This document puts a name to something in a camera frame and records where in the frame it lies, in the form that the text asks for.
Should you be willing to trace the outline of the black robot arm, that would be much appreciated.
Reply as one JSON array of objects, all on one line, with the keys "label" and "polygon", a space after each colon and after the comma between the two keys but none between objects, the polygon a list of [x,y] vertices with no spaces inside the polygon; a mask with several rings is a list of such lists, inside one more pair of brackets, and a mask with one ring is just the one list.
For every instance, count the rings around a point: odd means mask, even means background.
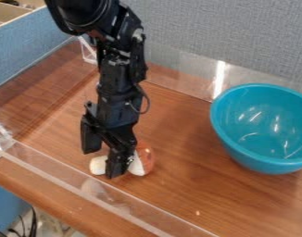
[{"label": "black robot arm", "polygon": [[140,81],[145,79],[141,20],[120,0],[44,0],[59,29],[73,36],[89,35],[96,42],[100,79],[97,101],[84,104],[80,142],[85,154],[109,147],[105,175],[127,171],[136,151],[133,126],[149,109]]}]

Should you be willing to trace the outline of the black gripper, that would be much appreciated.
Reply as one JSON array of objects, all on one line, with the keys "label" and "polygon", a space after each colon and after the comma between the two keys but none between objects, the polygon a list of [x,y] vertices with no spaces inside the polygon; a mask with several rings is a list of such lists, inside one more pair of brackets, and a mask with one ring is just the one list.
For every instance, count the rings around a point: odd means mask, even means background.
[{"label": "black gripper", "polygon": [[85,114],[80,120],[81,151],[84,154],[99,151],[101,143],[111,147],[105,175],[112,179],[125,174],[133,161],[137,140],[132,127],[148,109],[141,111],[145,93],[139,84],[117,92],[99,83],[96,91],[97,103],[84,104]]}]

